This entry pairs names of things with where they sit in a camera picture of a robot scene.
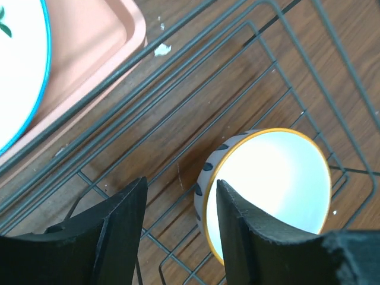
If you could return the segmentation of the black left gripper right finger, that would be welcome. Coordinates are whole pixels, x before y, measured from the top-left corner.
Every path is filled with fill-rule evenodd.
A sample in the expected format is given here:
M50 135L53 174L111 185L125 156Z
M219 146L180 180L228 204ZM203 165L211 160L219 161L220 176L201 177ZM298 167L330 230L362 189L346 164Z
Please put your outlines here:
M290 226L217 181L228 284L379 284L379 231L315 235Z

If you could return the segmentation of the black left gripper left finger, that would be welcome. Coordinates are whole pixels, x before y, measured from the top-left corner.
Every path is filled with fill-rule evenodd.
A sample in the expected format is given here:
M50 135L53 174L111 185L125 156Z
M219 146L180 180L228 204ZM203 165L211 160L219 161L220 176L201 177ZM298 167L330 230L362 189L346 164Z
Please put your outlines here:
M147 191L137 178L42 234L1 237L1 284L131 284Z

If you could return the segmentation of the white bowl blue striped outside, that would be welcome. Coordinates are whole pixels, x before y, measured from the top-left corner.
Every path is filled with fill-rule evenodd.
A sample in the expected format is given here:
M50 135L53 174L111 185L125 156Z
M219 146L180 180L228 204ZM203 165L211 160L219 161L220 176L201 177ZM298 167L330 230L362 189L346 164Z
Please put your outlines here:
M218 180L225 180L245 200L300 230L318 234L327 219L331 175L323 152L311 138L288 128L234 135L208 156L194 190L198 226L221 264Z

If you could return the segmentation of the black wire dish rack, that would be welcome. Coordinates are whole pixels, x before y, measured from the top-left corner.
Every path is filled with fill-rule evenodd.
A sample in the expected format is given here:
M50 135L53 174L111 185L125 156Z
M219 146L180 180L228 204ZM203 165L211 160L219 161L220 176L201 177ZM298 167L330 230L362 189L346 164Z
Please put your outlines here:
M1 233L41 233L139 176L134 284L224 284L196 223L207 156L249 128L293 128L331 167L325 230L379 228L378 1L142 1L148 46L59 140L1 167Z

